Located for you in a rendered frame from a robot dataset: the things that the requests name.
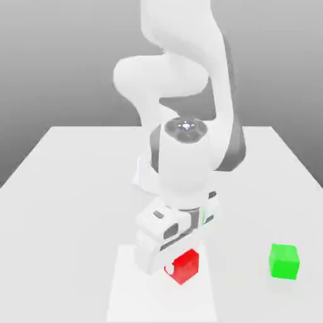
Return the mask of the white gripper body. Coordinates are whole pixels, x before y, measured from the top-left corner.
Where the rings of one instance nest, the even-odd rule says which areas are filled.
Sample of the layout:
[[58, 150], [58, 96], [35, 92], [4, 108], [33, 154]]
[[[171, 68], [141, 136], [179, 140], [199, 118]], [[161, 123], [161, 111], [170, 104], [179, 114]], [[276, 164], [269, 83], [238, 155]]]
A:
[[201, 239], [201, 230], [157, 240], [139, 229], [136, 233], [134, 260], [144, 273], [152, 275], [163, 266], [173, 263], [183, 253], [196, 247]]

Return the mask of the small red cube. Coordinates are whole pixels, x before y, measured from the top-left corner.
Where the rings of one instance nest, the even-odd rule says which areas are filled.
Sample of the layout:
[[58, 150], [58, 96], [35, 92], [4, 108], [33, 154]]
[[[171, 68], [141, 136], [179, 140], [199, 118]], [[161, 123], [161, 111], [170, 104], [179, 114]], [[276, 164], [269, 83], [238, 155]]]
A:
[[164, 267], [164, 271], [179, 285], [182, 285], [199, 272], [199, 254], [194, 249], [189, 249], [176, 258], [172, 266], [172, 273], [166, 266]]

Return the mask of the small green cube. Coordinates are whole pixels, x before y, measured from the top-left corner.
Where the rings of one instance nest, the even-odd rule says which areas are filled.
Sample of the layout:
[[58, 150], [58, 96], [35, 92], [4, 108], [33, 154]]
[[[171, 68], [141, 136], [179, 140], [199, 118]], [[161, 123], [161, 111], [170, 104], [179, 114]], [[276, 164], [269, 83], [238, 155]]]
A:
[[296, 280], [299, 267], [300, 258], [294, 245], [271, 244], [269, 270], [272, 277]]

